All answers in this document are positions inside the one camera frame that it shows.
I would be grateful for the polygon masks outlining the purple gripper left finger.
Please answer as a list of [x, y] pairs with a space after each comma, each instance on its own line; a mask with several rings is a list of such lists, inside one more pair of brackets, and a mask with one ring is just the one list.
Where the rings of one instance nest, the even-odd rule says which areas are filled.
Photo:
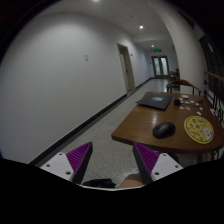
[[68, 153], [59, 152], [41, 168], [65, 180], [80, 184], [85, 175], [93, 145], [85, 143]]

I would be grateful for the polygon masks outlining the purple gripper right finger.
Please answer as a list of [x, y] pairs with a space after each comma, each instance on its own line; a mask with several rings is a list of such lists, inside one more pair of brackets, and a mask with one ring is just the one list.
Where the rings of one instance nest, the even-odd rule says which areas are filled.
[[182, 169], [182, 166], [167, 153], [158, 154], [137, 142], [133, 143], [133, 154], [145, 185]]

